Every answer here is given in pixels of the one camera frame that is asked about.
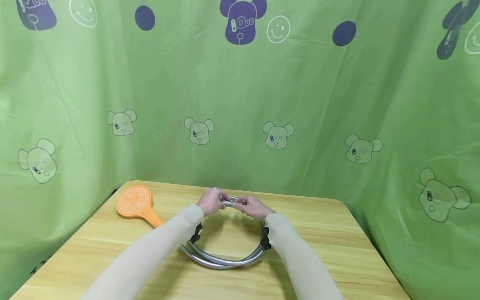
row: black plastic buckle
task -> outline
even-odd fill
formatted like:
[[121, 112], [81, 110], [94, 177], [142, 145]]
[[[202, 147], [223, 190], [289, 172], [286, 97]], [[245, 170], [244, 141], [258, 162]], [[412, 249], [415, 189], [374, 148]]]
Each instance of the black plastic buckle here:
[[190, 238], [190, 242], [192, 244], [200, 239], [200, 231], [202, 231], [202, 229], [203, 229], [202, 223], [198, 224], [197, 228], [195, 228], [195, 233]]
[[270, 229], [267, 226], [265, 226], [262, 229], [263, 235], [262, 235], [262, 239], [260, 240], [260, 245], [264, 250], [268, 250], [272, 248], [272, 245], [270, 245], [270, 240], [268, 239], [269, 232], [270, 232]]

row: green backdrop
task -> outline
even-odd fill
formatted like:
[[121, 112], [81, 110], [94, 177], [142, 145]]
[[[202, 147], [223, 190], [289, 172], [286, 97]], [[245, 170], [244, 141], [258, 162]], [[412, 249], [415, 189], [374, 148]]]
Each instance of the green backdrop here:
[[2, 0], [0, 299], [130, 179], [343, 201], [478, 299], [480, 0]]

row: arm sleeve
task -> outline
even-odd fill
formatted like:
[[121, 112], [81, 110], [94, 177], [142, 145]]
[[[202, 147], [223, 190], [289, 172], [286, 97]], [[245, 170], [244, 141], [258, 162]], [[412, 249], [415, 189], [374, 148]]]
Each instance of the arm sleeve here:
[[299, 300], [343, 300], [318, 256], [280, 214], [268, 215], [270, 244], [280, 255]]
[[190, 205], [125, 249], [96, 279], [83, 300], [134, 299], [162, 262], [190, 239], [204, 213]]

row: silver metal tube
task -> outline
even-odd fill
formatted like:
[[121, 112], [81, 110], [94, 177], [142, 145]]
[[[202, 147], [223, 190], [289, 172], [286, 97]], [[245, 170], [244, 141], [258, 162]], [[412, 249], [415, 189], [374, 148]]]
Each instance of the silver metal tube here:
[[[231, 200], [236, 200], [236, 197], [231, 196]], [[225, 198], [220, 199], [220, 201], [225, 205], [226, 207], [231, 207], [233, 201], [228, 201]], [[247, 266], [251, 265], [257, 261], [260, 260], [260, 258], [264, 255], [265, 251], [262, 247], [261, 244], [258, 245], [258, 247], [247, 257], [245, 257], [242, 260], [239, 261], [231, 261], [223, 258], [219, 258], [213, 255], [210, 255], [200, 249], [197, 245], [194, 243], [188, 241], [188, 244], [192, 249], [196, 252], [196, 254], [192, 253], [187, 247], [184, 245], [181, 245], [179, 247], [180, 251], [182, 251], [185, 255], [190, 257], [194, 262], [196, 262], [199, 265], [202, 265], [204, 267], [210, 268], [210, 269], [215, 269], [215, 270], [229, 270], [233, 269], [236, 267], [242, 267], [242, 266]]]

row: navy blue dot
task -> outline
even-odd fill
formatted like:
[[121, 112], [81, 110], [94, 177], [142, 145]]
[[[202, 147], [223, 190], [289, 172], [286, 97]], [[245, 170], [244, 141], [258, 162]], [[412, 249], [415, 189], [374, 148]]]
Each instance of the navy blue dot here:
[[337, 46], [348, 45], [357, 32], [357, 26], [352, 21], [340, 23], [333, 31], [332, 40]]
[[155, 14], [150, 7], [142, 5], [135, 12], [135, 22], [140, 29], [148, 31], [155, 25]]

